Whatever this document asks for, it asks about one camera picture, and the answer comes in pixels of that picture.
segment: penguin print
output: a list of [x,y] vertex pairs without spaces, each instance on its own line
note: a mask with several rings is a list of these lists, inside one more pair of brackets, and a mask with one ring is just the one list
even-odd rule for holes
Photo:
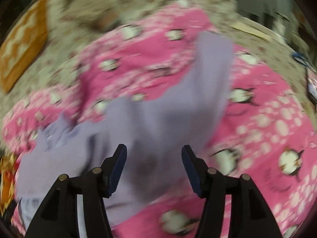
[[245,63],[250,65],[256,65],[260,63],[260,60],[258,57],[255,57],[254,55],[251,55],[248,52],[239,51],[238,53],[236,53],[236,56],[242,61],[244,61]]
[[230,101],[233,103],[241,103],[241,104],[251,104],[254,106],[258,106],[252,99],[255,97],[253,92],[254,88],[243,89],[243,88],[235,88],[230,93]]
[[218,170],[225,176],[237,169],[241,153],[237,149],[223,149],[211,155],[218,163]]
[[31,132],[30,136],[29,136],[29,140],[33,141],[37,138],[37,131],[34,130]]
[[184,37],[184,31],[182,29],[171,29],[165,33],[165,36],[169,41],[181,40]]
[[185,236],[198,226],[199,219],[190,219],[184,213],[173,209],[162,214],[160,224],[169,234]]
[[61,96],[56,92],[50,93],[50,96],[52,105],[59,105],[61,103]]
[[142,27],[139,25],[127,25],[121,28],[122,35],[125,41],[140,36]]
[[301,155],[304,153],[304,150],[300,152],[295,149],[290,149],[286,147],[284,152],[280,155],[278,160],[278,167],[281,172],[288,176],[296,176],[297,180],[299,180],[298,172],[302,167],[302,159]]
[[142,94],[142,93],[138,93],[138,94],[134,94],[132,96],[132,101],[138,101],[138,102],[141,102],[145,100],[145,94]]
[[104,113],[108,103],[109,100],[100,99],[93,105],[93,109],[96,113]]
[[283,238],[290,238],[297,231],[298,226],[290,226],[287,228],[283,234]]
[[113,71],[120,66],[118,59],[110,59],[101,62],[98,67],[103,71]]
[[45,119],[44,115],[40,111],[37,111],[34,116],[35,116],[35,119],[39,122]]
[[176,0],[176,3],[182,8],[187,9],[191,7],[191,1],[190,0]]

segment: orange patterned fabric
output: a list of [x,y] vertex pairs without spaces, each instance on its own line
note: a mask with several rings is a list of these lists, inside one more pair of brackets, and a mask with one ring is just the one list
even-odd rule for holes
[[0,213],[3,213],[14,199],[14,176],[17,167],[15,166],[16,156],[12,153],[5,155],[0,160]]
[[8,92],[44,46],[47,0],[38,0],[19,18],[0,47],[0,80]]

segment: lavender shirt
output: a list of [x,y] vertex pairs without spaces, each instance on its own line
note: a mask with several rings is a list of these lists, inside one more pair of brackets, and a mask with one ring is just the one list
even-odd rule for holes
[[[185,178],[181,149],[189,144],[201,151],[211,138],[226,106],[232,58],[228,39],[202,32],[192,69],[162,97],[143,102],[117,98],[99,123],[84,122],[71,129],[61,116],[40,130],[37,146],[20,163],[16,183],[26,227],[60,174],[79,176],[100,166],[120,143],[127,146],[126,165],[116,192],[104,199],[111,226]],[[83,223],[80,209],[78,214]]]

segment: metal pin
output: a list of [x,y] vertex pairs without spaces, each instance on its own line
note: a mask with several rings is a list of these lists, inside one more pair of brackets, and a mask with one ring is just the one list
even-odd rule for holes
[[211,175],[215,175],[217,170],[215,168],[208,168],[207,172]]
[[100,167],[95,167],[94,169],[93,169],[93,173],[94,174],[99,174],[99,173],[101,173],[101,168]]
[[66,179],[67,179],[67,175],[66,174],[62,174],[62,175],[60,175],[60,176],[58,176],[58,179],[60,180],[60,181],[65,181]]
[[250,180],[250,176],[248,174],[243,174],[242,178],[246,181]]

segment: orange pillow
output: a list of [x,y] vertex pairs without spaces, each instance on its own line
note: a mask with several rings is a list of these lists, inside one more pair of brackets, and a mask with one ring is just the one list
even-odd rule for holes
[[17,20],[0,47],[0,81],[7,93],[47,41],[47,0],[38,0]]

